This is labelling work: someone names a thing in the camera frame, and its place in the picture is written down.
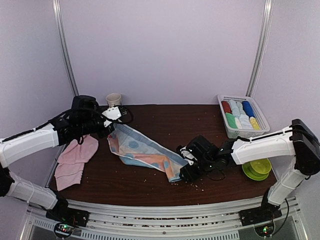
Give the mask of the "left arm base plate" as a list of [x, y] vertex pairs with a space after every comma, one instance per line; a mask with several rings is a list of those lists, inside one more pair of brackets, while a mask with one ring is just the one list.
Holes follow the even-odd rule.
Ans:
[[68, 224], [72, 227], [86, 227], [90, 213], [85, 210], [67, 207], [64, 210], [46, 209], [46, 217], [51, 220]]

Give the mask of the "pink towel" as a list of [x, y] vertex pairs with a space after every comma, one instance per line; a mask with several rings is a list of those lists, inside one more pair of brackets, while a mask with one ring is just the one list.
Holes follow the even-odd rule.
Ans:
[[99, 141], [94, 137], [85, 135], [82, 140], [82, 144], [72, 140], [57, 159], [54, 177], [58, 191], [81, 183], [85, 164], [98, 150]]

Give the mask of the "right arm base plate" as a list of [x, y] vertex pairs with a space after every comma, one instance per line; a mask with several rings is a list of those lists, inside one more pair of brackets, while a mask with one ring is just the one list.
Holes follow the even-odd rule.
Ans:
[[259, 223], [272, 221], [276, 218], [280, 218], [282, 215], [283, 214], [279, 209], [270, 210], [263, 209], [262, 207], [245, 209], [239, 212], [239, 218], [242, 226], [256, 225]]

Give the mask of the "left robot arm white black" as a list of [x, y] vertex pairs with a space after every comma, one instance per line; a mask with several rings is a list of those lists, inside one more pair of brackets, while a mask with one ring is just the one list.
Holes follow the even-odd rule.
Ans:
[[117, 106], [102, 109], [92, 96], [75, 96], [70, 109], [63, 111], [33, 129], [3, 138], [0, 141], [0, 195], [33, 203], [46, 209], [61, 222], [72, 218], [68, 201], [57, 191], [41, 187], [18, 177], [9, 166], [39, 151], [63, 146], [84, 136], [98, 134], [103, 138], [113, 130], [122, 113]]

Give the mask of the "blue polka dot towel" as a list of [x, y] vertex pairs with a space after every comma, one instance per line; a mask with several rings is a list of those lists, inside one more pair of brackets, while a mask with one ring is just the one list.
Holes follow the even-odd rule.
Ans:
[[188, 163], [179, 154], [128, 125], [115, 124], [107, 140], [111, 153], [124, 164], [164, 172], [170, 183], [181, 180], [180, 169]]

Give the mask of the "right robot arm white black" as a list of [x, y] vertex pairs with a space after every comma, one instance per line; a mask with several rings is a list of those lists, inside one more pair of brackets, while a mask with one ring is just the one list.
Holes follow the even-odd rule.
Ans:
[[303, 180], [320, 171], [319, 140], [300, 119], [292, 120], [291, 125], [273, 133], [226, 140], [221, 147], [199, 135], [186, 146], [178, 146], [176, 151], [187, 160], [187, 165], [179, 173], [187, 182], [213, 171], [221, 172], [229, 166], [292, 156], [293, 162], [281, 179], [265, 192], [261, 206], [256, 210], [256, 216], [261, 221], [268, 220]]

